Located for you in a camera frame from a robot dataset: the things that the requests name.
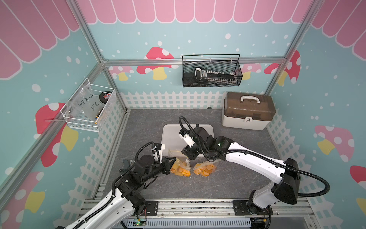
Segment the ziploc bag with cookies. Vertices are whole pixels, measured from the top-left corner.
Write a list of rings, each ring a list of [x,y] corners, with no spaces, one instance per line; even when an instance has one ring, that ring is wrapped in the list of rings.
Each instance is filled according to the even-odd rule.
[[[172,165],[170,172],[181,177],[189,177],[191,175],[190,161],[181,151],[168,151],[169,157],[175,157],[176,161]]]

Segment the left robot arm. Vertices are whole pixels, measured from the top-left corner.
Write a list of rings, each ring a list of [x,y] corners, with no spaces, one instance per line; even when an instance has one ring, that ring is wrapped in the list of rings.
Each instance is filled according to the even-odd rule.
[[[134,164],[112,182],[112,189],[90,211],[67,229],[111,229],[122,220],[145,212],[147,189],[160,174],[168,175],[175,157],[163,156],[164,144],[149,142],[136,153]]]

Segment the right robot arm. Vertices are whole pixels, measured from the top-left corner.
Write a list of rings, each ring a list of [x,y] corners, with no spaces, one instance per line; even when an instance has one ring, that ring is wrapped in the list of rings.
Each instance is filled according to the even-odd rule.
[[[265,187],[253,190],[244,203],[244,210],[250,215],[270,215],[271,205],[279,201],[295,205],[299,197],[318,197],[330,191],[330,184],[324,178],[300,170],[298,163],[291,158],[286,161],[274,159],[249,150],[227,137],[214,138],[199,125],[192,127],[183,116],[179,117],[178,122],[181,127],[179,136],[187,144],[182,153],[190,160],[203,155],[209,162],[223,160],[236,163],[270,179],[271,182]],[[299,193],[302,175],[320,181],[325,187],[315,193]]]

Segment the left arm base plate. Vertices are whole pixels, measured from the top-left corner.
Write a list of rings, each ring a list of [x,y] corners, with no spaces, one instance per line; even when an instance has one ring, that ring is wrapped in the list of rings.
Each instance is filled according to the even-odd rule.
[[[159,201],[146,201],[135,208],[134,214],[136,216],[157,216]]]

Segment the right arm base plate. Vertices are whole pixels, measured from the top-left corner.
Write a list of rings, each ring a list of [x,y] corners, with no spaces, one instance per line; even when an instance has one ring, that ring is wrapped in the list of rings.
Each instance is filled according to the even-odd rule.
[[[236,216],[272,216],[273,211],[267,206],[262,209],[248,200],[233,200]]]

